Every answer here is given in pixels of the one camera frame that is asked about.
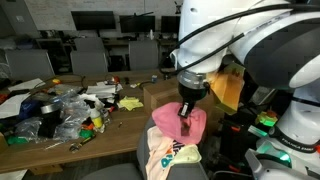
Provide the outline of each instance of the pink towel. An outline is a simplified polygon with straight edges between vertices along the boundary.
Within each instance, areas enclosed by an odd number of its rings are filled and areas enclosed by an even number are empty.
[[[189,117],[183,120],[186,126],[189,126],[188,134],[181,133],[181,117],[178,111],[181,103],[171,102],[161,106],[152,112],[152,118],[157,127],[164,136],[170,137],[183,144],[198,144],[202,138],[202,134],[206,125],[206,112],[195,107]]]

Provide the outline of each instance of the wall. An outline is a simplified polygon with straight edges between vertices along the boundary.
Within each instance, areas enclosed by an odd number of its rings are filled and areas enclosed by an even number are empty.
[[[16,34],[28,34],[31,37],[39,37],[39,32],[24,0],[15,0],[15,2],[1,0],[1,5]],[[23,22],[19,22],[16,18],[17,16],[21,16]]]
[[[14,35],[15,32],[6,16],[6,14],[4,13],[2,7],[0,6],[0,38],[3,37],[7,37],[7,36],[11,36]]]
[[[183,0],[25,0],[38,30],[63,30],[68,34],[78,35],[71,16],[71,11],[113,11],[116,30],[101,32],[102,37],[119,37],[119,15],[154,12],[156,31],[160,30],[162,15],[175,15],[176,5]]]

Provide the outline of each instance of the pink cloth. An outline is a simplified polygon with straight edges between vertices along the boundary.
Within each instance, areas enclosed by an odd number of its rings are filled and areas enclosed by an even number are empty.
[[[146,165],[148,180],[166,180],[174,157],[173,139],[165,137],[157,126],[148,130],[150,157]]]
[[[184,120],[190,127],[189,136],[181,135],[181,121],[178,112],[181,103],[171,102],[152,112],[152,118],[164,136],[183,144],[198,144],[206,126],[206,112],[195,107],[189,117]]]

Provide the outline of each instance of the yellow cloth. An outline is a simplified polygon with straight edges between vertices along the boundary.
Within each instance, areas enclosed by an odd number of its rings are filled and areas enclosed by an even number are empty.
[[[135,97],[124,97],[120,100],[120,104],[127,108],[129,111],[132,111],[134,108],[143,107],[143,104],[139,102],[138,98]]]

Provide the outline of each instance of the wooden table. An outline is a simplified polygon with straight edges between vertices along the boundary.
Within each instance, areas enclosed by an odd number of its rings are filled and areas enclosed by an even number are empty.
[[[158,75],[158,80],[161,81],[162,76],[156,70],[113,73],[113,75],[119,76],[121,80],[124,77],[129,77],[131,84],[150,81],[153,74]],[[59,79],[66,84],[80,84],[80,82],[74,82],[80,80],[80,77],[73,75],[62,76]],[[105,80],[105,77],[102,76],[86,77],[83,84],[85,86],[94,85],[96,82],[103,80]],[[133,89],[130,85],[125,85],[124,82],[121,84],[124,89],[120,91],[120,96],[134,96],[143,102],[143,91],[141,89],[138,87]],[[105,132],[103,134],[97,133],[94,140],[74,154],[68,151],[70,144],[80,142],[82,139],[73,140],[49,150],[44,150],[44,147],[53,144],[54,141],[52,140],[39,144],[17,144],[8,147],[0,153],[0,173],[56,167],[52,165],[135,151],[139,137],[149,118],[144,112],[144,108],[137,108],[131,112],[113,112],[111,115],[112,124],[106,127]]]

